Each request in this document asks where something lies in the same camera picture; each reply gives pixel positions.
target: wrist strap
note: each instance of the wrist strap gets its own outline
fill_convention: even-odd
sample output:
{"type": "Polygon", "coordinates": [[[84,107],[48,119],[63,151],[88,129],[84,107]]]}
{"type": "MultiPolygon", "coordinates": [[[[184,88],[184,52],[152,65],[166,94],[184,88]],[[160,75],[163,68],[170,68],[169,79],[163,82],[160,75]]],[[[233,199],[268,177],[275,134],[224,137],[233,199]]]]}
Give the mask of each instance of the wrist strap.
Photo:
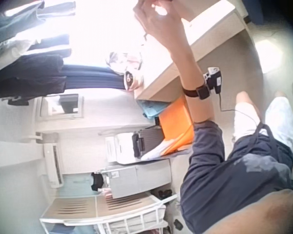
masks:
{"type": "Polygon", "coordinates": [[[190,98],[197,98],[199,96],[198,92],[196,90],[188,90],[188,89],[183,89],[183,92],[186,96],[190,98]]]}

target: leg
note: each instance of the leg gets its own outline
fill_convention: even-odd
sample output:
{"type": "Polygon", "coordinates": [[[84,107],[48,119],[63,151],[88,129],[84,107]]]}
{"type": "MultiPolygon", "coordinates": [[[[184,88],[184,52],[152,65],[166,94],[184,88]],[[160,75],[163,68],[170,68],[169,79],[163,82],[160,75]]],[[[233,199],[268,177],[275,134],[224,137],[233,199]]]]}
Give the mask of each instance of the leg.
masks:
{"type": "MultiPolygon", "coordinates": [[[[238,93],[236,96],[235,110],[234,142],[241,137],[254,134],[260,122],[259,111],[246,92],[238,93]]],[[[266,130],[261,130],[260,133],[267,134],[266,130]]]]}
{"type": "Polygon", "coordinates": [[[266,111],[266,124],[273,137],[293,152],[293,111],[285,93],[275,93],[275,98],[266,111]]]}

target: black cord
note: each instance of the black cord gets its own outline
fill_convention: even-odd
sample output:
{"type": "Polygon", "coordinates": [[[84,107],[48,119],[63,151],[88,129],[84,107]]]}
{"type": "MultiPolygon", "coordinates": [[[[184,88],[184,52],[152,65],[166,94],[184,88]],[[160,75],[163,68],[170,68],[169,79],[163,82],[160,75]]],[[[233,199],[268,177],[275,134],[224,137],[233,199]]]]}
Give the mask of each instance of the black cord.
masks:
{"type": "Polygon", "coordinates": [[[247,114],[245,114],[245,113],[243,113],[243,112],[241,112],[241,111],[235,110],[235,109],[223,110],[223,108],[221,107],[221,95],[220,95],[220,94],[219,94],[219,108],[220,108],[220,111],[221,111],[221,112],[230,112],[230,111],[236,111],[236,112],[239,112],[239,113],[241,113],[241,114],[243,114],[243,115],[249,117],[251,120],[253,120],[254,123],[255,123],[255,127],[257,127],[257,123],[256,123],[256,121],[255,121],[251,116],[249,116],[249,115],[247,115],[247,114]]]}
{"type": "Polygon", "coordinates": [[[235,110],[235,109],[223,110],[222,107],[221,107],[221,95],[220,95],[220,94],[219,94],[219,108],[220,108],[220,111],[221,111],[221,112],[236,111],[236,112],[239,112],[239,113],[241,113],[241,114],[244,114],[245,116],[247,116],[247,117],[249,117],[251,120],[253,120],[254,123],[255,123],[255,127],[257,127],[257,123],[256,123],[256,121],[255,121],[251,116],[249,116],[249,115],[247,115],[247,114],[245,114],[245,113],[243,113],[243,112],[241,112],[241,111],[235,110]]]}

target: vent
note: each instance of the vent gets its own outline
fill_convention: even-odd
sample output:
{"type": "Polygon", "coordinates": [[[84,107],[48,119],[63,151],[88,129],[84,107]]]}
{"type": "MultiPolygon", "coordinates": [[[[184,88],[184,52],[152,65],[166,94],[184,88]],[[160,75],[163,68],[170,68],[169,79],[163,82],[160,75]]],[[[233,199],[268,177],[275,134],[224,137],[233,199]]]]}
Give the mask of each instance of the vent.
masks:
{"type": "Polygon", "coordinates": [[[57,143],[43,144],[43,152],[47,168],[47,174],[52,188],[63,186],[61,173],[61,155],[57,143]]]}

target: light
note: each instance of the light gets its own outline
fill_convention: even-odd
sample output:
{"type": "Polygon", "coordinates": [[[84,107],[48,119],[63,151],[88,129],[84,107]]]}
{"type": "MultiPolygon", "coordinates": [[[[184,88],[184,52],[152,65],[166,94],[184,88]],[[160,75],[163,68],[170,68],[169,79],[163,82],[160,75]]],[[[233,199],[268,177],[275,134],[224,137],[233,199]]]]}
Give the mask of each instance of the light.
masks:
{"type": "Polygon", "coordinates": [[[278,68],[282,62],[282,51],[268,40],[255,44],[263,74],[278,68]]]}
{"type": "Polygon", "coordinates": [[[161,6],[155,6],[155,11],[161,16],[167,15],[167,10],[161,6]]]}

